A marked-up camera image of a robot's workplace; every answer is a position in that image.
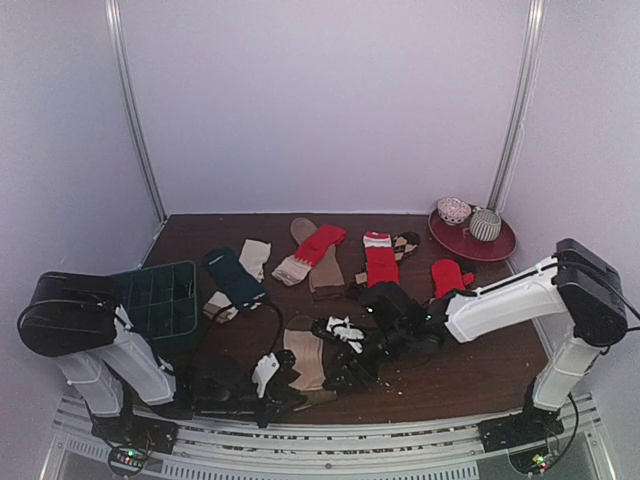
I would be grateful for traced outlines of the beige brown striped long sock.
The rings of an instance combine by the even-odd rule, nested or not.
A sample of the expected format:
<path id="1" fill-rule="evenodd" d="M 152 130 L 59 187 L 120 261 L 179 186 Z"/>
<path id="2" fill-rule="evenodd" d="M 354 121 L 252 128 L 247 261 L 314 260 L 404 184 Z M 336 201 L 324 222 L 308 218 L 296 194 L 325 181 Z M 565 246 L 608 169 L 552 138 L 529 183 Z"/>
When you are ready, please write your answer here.
<path id="1" fill-rule="evenodd" d="M 298 376 L 289 383 L 297 390 L 305 402 L 295 408 L 302 411 L 314 406 L 328 404 L 337 399 L 335 391 L 326 390 L 323 366 L 324 343 L 312 331 L 314 319 L 307 315 L 292 318 L 283 333 L 283 347 L 295 356 L 293 370 Z"/>

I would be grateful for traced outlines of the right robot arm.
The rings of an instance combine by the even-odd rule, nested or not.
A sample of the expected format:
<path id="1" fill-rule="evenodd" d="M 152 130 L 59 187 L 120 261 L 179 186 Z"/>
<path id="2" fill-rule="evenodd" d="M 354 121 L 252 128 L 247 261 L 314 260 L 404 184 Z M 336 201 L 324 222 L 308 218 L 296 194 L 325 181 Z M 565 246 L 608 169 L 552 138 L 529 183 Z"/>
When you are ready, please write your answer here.
<path id="1" fill-rule="evenodd" d="M 554 254 L 533 267 L 486 287 L 454 289 L 420 304 L 399 285 L 386 282 L 365 289 L 359 302 L 376 328 L 361 334 L 348 320 L 327 321 L 324 333 L 345 344 L 326 372 L 327 389 L 375 381 L 385 357 L 410 347 L 433 355 L 446 337 L 468 343 L 533 318 L 568 315 L 572 327 L 532 381 L 523 412 L 513 419 L 513 433 L 526 442 L 550 426 L 551 416 L 596 357 L 626 336 L 626 314 L 632 309 L 617 270 L 571 238 L 559 241 Z"/>

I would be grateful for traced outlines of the cream white sock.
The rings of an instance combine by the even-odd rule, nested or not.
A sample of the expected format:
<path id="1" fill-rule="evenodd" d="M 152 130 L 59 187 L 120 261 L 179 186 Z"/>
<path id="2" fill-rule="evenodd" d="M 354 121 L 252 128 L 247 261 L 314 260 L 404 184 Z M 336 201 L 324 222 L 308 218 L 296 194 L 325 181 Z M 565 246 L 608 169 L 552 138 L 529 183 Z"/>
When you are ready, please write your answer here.
<path id="1" fill-rule="evenodd" d="M 239 263 L 254 279 L 261 283 L 265 277 L 264 265 L 270 256 L 270 243 L 246 239 L 239 255 Z"/>

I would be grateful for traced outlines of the left aluminium corner post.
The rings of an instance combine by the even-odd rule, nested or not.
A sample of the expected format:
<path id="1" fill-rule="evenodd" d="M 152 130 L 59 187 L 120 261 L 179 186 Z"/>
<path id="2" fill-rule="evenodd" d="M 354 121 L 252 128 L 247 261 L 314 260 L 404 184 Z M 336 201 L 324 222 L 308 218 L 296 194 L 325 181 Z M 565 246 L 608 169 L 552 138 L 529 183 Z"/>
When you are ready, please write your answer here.
<path id="1" fill-rule="evenodd" d="M 164 224 L 168 215 L 161 198 L 156 175 L 153 171 L 143 125 L 136 101 L 133 79 L 131 76 L 124 28 L 122 24 L 121 6 L 117 0 L 105 0 L 107 29 L 112 44 L 114 58 L 120 79 L 124 100 L 126 121 L 131 134 L 136 158 L 141 170 L 145 188 L 151 200 L 155 216 L 160 224 Z"/>

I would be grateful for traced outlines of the patterned small bowl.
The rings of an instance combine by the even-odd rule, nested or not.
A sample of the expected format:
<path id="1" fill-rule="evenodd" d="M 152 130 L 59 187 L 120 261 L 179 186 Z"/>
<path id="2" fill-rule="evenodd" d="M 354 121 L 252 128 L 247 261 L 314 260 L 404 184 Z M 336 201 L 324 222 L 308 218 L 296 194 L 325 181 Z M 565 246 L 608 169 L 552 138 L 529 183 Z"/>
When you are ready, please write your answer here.
<path id="1" fill-rule="evenodd" d="M 456 197 L 444 197 L 437 202 L 439 217 L 450 226 L 462 224 L 471 214 L 471 206 Z"/>

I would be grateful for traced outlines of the red and cream sock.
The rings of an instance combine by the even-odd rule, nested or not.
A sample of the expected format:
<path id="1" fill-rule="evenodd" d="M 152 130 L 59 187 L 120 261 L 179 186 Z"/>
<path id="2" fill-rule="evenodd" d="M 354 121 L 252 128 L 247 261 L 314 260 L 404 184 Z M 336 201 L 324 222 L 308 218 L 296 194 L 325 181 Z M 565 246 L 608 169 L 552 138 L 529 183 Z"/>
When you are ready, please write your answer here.
<path id="1" fill-rule="evenodd" d="M 333 225 L 321 225 L 293 254 L 282 260 L 272 272 L 272 277 L 286 286 L 301 283 L 325 257 L 329 248 L 340 245 L 345 238 L 344 229 Z"/>

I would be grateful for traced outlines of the right aluminium corner post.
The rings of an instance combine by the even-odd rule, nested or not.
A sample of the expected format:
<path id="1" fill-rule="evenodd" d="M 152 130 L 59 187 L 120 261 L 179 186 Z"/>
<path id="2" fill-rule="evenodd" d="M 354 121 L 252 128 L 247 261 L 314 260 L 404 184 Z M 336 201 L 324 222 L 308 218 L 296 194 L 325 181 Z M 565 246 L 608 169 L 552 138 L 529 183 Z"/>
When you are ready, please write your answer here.
<path id="1" fill-rule="evenodd" d="M 524 122 L 538 67 L 538 56 L 546 13 L 544 0 L 529 2 L 522 55 L 511 113 L 499 157 L 498 168 L 489 194 L 487 207 L 501 212 L 506 204 L 508 191 L 516 168 Z"/>

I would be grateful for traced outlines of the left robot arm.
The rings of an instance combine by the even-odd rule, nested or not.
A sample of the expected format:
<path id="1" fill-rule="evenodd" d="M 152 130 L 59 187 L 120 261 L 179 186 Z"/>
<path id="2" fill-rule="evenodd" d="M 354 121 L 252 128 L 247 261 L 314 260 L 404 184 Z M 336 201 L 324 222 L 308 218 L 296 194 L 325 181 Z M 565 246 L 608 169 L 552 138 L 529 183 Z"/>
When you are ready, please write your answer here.
<path id="1" fill-rule="evenodd" d="M 264 355 L 250 373 L 228 356 L 175 369 L 135 328 L 117 283 L 106 276 L 42 274 L 17 330 L 29 350 L 57 364 L 92 421 L 123 444 L 144 433 L 134 398 L 168 420 L 247 416 L 261 428 L 306 402 L 288 384 L 290 350 Z"/>

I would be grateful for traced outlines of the short red sock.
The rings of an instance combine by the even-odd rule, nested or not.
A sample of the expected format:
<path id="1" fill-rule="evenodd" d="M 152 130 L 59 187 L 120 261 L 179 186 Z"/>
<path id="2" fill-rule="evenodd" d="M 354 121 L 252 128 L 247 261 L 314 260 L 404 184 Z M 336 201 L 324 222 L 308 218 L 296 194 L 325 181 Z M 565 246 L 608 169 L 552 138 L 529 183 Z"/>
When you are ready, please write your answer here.
<path id="1" fill-rule="evenodd" d="M 434 297 L 441 299 L 453 291 L 468 289 L 475 281 L 475 272 L 463 268 L 454 260 L 442 259 L 432 264 L 431 277 Z"/>

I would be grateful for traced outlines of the tan brown sock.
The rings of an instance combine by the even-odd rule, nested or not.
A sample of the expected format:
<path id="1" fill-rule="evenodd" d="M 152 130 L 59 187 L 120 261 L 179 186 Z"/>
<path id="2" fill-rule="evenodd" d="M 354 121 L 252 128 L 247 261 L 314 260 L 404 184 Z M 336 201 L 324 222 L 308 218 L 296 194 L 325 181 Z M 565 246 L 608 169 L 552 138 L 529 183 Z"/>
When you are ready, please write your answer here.
<path id="1" fill-rule="evenodd" d="M 301 246 L 318 227 L 304 217 L 295 218 L 290 225 L 290 233 Z M 309 289 L 314 301 L 342 298 L 345 294 L 345 280 L 336 258 L 335 245 L 330 245 L 324 257 L 307 275 Z"/>

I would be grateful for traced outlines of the striped ceramic cup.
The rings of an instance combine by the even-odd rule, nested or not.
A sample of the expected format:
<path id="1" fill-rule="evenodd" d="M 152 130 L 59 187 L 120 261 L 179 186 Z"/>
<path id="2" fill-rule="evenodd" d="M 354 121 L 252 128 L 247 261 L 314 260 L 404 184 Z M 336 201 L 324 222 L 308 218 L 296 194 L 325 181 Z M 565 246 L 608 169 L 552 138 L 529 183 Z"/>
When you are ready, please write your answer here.
<path id="1" fill-rule="evenodd" d="M 502 219 L 493 210 L 476 207 L 470 219 L 469 231 L 480 242 L 495 241 L 502 228 Z"/>

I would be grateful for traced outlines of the argyle patterned sock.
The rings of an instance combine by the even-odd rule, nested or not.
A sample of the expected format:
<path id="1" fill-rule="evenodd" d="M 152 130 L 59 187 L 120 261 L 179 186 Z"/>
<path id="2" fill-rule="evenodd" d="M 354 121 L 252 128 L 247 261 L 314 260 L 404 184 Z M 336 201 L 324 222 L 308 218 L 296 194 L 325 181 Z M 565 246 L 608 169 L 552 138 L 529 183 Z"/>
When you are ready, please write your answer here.
<path id="1" fill-rule="evenodd" d="M 395 258 L 399 268 L 399 264 L 402 260 L 416 253 L 418 247 L 421 244 L 421 238 L 416 232 L 403 232 L 396 236 L 390 236 L 392 238 Z M 369 287 L 367 286 L 367 269 L 365 256 L 364 266 L 362 270 L 354 276 L 353 280 L 347 288 L 347 297 L 351 299 L 357 299 L 366 288 Z"/>

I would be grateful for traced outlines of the red round plate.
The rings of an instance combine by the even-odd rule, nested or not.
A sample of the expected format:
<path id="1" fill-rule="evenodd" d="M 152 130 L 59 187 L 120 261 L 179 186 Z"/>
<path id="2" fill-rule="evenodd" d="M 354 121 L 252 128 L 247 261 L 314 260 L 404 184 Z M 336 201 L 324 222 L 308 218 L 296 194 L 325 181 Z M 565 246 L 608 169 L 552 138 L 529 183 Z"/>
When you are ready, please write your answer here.
<path id="1" fill-rule="evenodd" d="M 429 215 L 428 228 L 437 243 L 449 252 L 467 260 L 477 262 L 497 262 L 509 258 L 516 249 L 516 236 L 508 223 L 502 222 L 496 240 L 481 242 L 473 237 L 469 221 L 459 225 L 446 224 L 433 210 Z"/>

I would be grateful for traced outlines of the dark green compartment tray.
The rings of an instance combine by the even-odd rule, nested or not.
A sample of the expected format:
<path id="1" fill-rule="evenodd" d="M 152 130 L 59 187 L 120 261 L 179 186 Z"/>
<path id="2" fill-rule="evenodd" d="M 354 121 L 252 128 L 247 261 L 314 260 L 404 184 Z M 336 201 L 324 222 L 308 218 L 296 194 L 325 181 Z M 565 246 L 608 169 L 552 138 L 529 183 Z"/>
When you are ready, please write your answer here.
<path id="1" fill-rule="evenodd" d="M 137 329 L 169 349 L 188 348 L 200 328 L 201 294 L 193 262 L 117 273 L 111 279 Z"/>

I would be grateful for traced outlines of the long red sock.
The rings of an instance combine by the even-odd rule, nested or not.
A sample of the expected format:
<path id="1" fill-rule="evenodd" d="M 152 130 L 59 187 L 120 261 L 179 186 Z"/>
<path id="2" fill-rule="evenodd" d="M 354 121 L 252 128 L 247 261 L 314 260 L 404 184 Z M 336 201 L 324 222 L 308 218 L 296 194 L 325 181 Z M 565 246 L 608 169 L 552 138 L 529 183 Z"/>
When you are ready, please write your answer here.
<path id="1" fill-rule="evenodd" d="M 366 256 L 367 286 L 400 283 L 399 268 L 389 234 L 366 232 L 363 236 Z"/>

